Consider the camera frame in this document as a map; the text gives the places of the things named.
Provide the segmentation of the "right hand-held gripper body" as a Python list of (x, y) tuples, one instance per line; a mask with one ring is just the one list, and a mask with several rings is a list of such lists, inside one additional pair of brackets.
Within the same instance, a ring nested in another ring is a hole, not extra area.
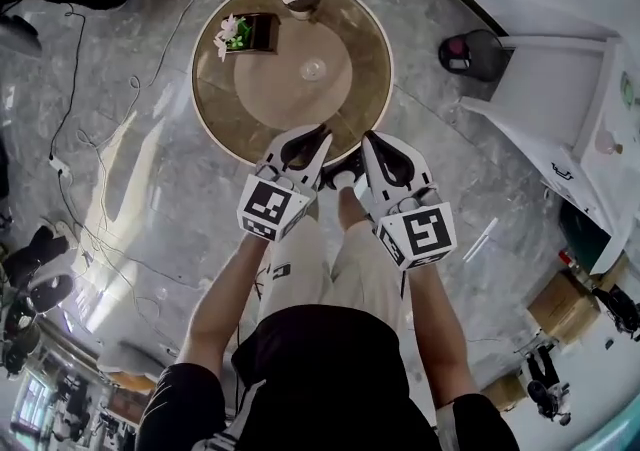
[(434, 264), (457, 248), (451, 205), (441, 200), (434, 181), (420, 181), (412, 191), (391, 198), (388, 205), (374, 199), (364, 178), (356, 183), (355, 193), (368, 210), (370, 234), (397, 269)]

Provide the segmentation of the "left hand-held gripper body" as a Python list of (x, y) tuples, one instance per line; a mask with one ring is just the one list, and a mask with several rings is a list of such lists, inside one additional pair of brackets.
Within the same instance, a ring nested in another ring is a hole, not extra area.
[(294, 172), (276, 172), (261, 160), (240, 196), (236, 211), (240, 228), (271, 242), (280, 241), (307, 214), (317, 197), (316, 184), (302, 186)]

